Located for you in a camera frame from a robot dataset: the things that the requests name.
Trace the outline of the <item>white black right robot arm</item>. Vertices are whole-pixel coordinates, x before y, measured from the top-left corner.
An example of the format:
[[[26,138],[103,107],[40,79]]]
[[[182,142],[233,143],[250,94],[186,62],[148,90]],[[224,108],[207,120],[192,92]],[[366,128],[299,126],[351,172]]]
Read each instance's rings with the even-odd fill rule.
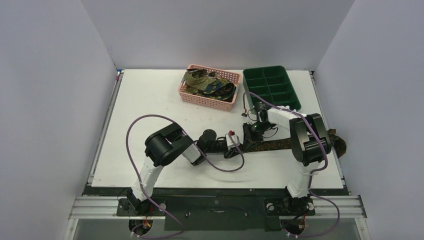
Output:
[[[272,107],[259,101],[253,105],[254,123],[243,124],[242,148],[247,152],[291,150],[296,160],[296,172],[286,189],[290,195],[282,199],[283,209],[294,214],[302,207],[300,198],[307,197],[313,174],[321,162],[328,164],[332,143],[318,113],[303,114],[286,106]],[[265,132],[273,128],[289,130],[286,139],[265,142]]]

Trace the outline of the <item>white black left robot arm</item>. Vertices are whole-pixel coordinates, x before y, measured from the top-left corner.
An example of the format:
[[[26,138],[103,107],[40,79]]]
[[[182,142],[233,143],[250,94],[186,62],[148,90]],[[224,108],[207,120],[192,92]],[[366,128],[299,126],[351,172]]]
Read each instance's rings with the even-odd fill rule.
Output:
[[[153,188],[165,166],[178,157],[183,156],[191,165],[198,166],[206,161],[207,153],[241,152],[239,137],[229,131],[223,137],[217,137],[212,129],[207,129],[193,140],[183,128],[172,123],[147,137],[145,144],[145,160],[140,171],[136,171],[137,182],[127,191],[129,208],[136,215],[143,215],[149,209],[149,201]]]

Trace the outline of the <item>dark patterned necktie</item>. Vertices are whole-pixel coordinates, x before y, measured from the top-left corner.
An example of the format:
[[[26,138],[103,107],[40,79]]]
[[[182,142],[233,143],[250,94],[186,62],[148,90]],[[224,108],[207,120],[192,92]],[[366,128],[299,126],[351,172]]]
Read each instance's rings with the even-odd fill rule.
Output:
[[[344,139],[336,135],[337,130],[330,128],[327,130],[328,137],[335,149],[336,156],[340,158],[347,151],[347,144]],[[292,148],[290,138],[263,141],[259,143],[246,143],[246,146],[241,144],[240,150],[244,153],[250,152],[264,152],[264,151],[276,151],[276,150],[290,150]]]

